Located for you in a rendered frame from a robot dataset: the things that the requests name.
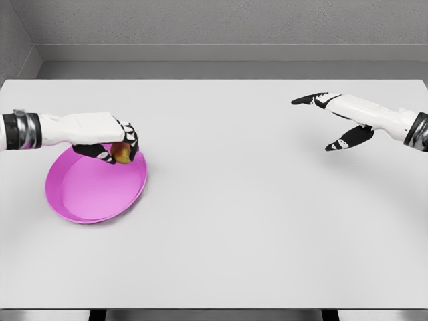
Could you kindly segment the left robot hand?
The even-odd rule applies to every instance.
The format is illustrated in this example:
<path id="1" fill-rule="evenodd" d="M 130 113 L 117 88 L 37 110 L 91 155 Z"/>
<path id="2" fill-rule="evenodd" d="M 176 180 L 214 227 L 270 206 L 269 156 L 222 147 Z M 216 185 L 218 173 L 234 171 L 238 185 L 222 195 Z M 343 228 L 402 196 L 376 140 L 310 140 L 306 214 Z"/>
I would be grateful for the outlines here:
<path id="1" fill-rule="evenodd" d="M 107 151 L 104 145 L 123 143 L 130 149 L 129 160 L 134 160 L 139 141 L 131 123 L 120 121 L 108 112 L 75 114 L 72 121 L 66 141 L 74 152 L 115 164 L 118 157 Z"/>

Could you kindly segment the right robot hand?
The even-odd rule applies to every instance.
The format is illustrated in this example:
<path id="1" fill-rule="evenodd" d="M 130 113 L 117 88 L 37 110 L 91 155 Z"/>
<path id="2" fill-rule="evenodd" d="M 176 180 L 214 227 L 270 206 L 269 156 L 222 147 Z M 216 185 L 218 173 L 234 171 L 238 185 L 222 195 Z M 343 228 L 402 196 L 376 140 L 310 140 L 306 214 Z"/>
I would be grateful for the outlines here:
<path id="1" fill-rule="evenodd" d="M 291 104 L 317 106 L 358 124 L 329 144 L 325 148 L 327 152 L 352 148 L 370 140 L 374 136 L 374 127 L 380 124 L 381 119 L 380 105 L 348 94 L 310 94 L 292 100 Z"/>

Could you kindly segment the red yellow apple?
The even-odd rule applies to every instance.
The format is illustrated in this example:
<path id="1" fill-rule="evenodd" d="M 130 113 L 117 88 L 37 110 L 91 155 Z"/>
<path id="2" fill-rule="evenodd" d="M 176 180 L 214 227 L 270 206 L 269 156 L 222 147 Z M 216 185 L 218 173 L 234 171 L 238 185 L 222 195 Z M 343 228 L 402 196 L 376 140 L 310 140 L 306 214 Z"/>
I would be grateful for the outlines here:
<path id="1" fill-rule="evenodd" d="M 112 158 L 120 164 L 128 164 L 130 159 L 131 147 L 125 142 L 115 142 L 110 147 L 110 154 Z"/>

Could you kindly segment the pink round plate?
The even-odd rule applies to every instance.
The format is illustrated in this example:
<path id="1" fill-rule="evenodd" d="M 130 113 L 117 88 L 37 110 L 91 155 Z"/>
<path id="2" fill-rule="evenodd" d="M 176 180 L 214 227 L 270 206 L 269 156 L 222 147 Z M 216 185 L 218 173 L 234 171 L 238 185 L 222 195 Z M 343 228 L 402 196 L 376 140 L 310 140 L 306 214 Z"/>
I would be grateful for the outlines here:
<path id="1" fill-rule="evenodd" d="M 77 154 L 71 147 L 54 161 L 45 180 L 45 197 L 62 218 L 82 224 L 111 219 L 140 197 L 148 176 L 146 159 L 110 165 Z"/>

